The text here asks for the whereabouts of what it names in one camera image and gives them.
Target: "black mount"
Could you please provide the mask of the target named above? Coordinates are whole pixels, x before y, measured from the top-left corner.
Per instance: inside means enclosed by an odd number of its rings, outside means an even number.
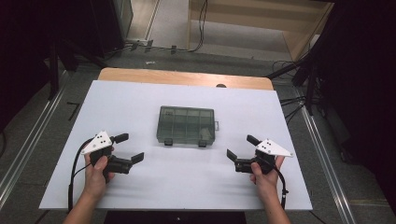
[[[261,142],[250,134],[247,136],[247,141],[255,147]],[[238,159],[237,156],[233,154],[230,149],[227,149],[227,157],[231,161],[233,161],[236,172],[253,174],[253,171],[250,167],[250,164],[253,162],[257,162],[260,165],[260,167],[262,168],[262,173],[265,175],[270,173],[275,167],[275,156],[268,155],[262,151],[259,151],[258,149],[256,149],[255,151],[255,157],[250,160]]]
[[[131,167],[134,164],[137,164],[138,162],[141,162],[144,159],[144,156],[145,156],[144,152],[139,153],[135,156],[132,156],[132,158],[130,160],[120,159],[120,158],[117,158],[116,156],[111,154],[114,142],[120,143],[120,142],[126,141],[128,139],[129,139],[128,133],[123,133],[123,134],[120,134],[115,137],[110,137],[110,140],[112,143],[111,146],[104,147],[104,148],[94,151],[90,154],[92,166],[94,166],[101,157],[107,156],[107,159],[108,159],[107,166],[106,166],[105,170],[103,171],[103,176],[105,177],[106,182],[109,181],[109,179],[108,179],[109,172],[128,175]]]

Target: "plastic storage box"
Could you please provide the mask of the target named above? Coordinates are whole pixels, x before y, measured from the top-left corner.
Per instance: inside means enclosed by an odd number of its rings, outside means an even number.
[[[210,146],[215,141],[215,111],[207,108],[163,105],[158,120],[157,139],[166,146]]]

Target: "hand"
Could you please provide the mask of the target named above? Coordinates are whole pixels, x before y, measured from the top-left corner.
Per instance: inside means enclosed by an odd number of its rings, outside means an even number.
[[[85,164],[91,163],[90,155],[84,155]],[[103,176],[103,170],[107,166],[107,157],[101,157],[95,164],[95,166],[89,165],[85,171],[85,186],[82,191],[82,195],[89,197],[95,203],[98,203],[106,192],[106,180]],[[108,174],[108,179],[112,179],[114,173]]]
[[[283,160],[285,160],[284,157],[276,157],[277,169],[280,169]],[[260,200],[263,203],[266,203],[269,201],[270,198],[274,196],[276,196],[277,198],[277,172],[275,170],[272,170],[267,175],[264,175],[262,173],[262,168],[257,162],[251,163],[251,170],[253,171],[253,174],[250,175],[250,181],[257,185]]]

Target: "forearm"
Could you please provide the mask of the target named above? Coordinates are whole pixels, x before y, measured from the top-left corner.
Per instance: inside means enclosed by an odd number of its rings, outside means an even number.
[[[82,193],[76,205],[64,220],[64,224],[91,223],[92,213],[96,207],[96,204],[97,202],[90,196]]]
[[[280,205],[277,196],[271,196],[263,200],[265,207],[265,214],[267,215],[268,223],[289,224],[289,218],[285,210]]]

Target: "white tabletop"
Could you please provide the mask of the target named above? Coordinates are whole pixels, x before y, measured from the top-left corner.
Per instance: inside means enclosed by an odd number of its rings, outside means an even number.
[[[161,105],[212,108],[219,131],[213,146],[173,145],[156,139]],[[287,210],[311,210],[298,158],[275,91],[198,86],[94,81],[64,151],[49,182],[41,209],[66,209],[67,188],[80,145],[96,133],[128,133],[115,144],[113,154],[129,159],[145,152],[145,159],[128,175],[116,174],[107,184],[98,208],[115,210],[223,210],[263,209],[249,174],[237,173],[226,156],[251,159],[255,147],[247,140],[270,138],[294,153],[281,168],[287,190]],[[84,166],[82,156],[77,169]],[[75,178],[74,203],[82,192],[84,174]],[[278,195],[282,184],[278,181]]]

